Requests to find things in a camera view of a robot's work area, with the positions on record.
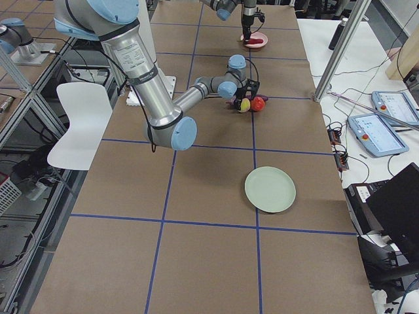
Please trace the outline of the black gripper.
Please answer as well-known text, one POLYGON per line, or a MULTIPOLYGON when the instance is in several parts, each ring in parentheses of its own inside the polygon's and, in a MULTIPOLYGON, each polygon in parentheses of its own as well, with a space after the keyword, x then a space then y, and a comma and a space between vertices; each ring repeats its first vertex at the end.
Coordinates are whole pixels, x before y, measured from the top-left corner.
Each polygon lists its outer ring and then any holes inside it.
POLYGON ((242 100, 245 99, 248 95, 248 93, 250 93, 250 89, 248 86, 244 86, 244 87, 240 87, 237 89, 237 91, 234 94, 234 108, 237 111, 242 111, 242 100))
POLYGON ((241 23, 243 33, 242 41, 248 42, 251 39, 251 27, 254 23, 254 14, 242 14, 241 23))

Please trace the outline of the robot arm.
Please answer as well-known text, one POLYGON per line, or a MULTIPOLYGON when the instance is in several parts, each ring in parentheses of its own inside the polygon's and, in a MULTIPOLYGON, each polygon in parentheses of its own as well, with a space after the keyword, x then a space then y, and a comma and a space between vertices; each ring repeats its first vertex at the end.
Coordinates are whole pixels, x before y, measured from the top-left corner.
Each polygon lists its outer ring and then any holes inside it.
POLYGON ((228 20, 235 8, 241 5, 242 42, 244 44, 260 43, 260 41, 251 38, 251 27, 254 20, 257 18, 262 24, 265 21, 264 13, 257 7, 257 1, 203 0, 201 3, 215 11, 222 21, 228 20))
POLYGON ((185 113, 211 93, 244 99, 250 83, 246 59, 233 55, 223 76, 200 77, 172 99, 139 34, 139 11, 139 1, 56 1, 54 22, 69 37, 99 41, 111 49, 114 63, 144 106, 145 136, 152 145, 187 150, 196 139, 197 126, 185 113))

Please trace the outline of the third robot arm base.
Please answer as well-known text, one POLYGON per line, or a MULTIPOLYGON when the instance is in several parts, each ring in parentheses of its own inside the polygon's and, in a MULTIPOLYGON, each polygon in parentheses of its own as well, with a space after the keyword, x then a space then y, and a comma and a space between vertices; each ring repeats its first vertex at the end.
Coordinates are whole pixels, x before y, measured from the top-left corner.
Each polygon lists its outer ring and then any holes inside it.
POLYGON ((41 65, 56 45, 37 42, 21 19, 7 18, 1 20, 1 49, 16 65, 41 65))

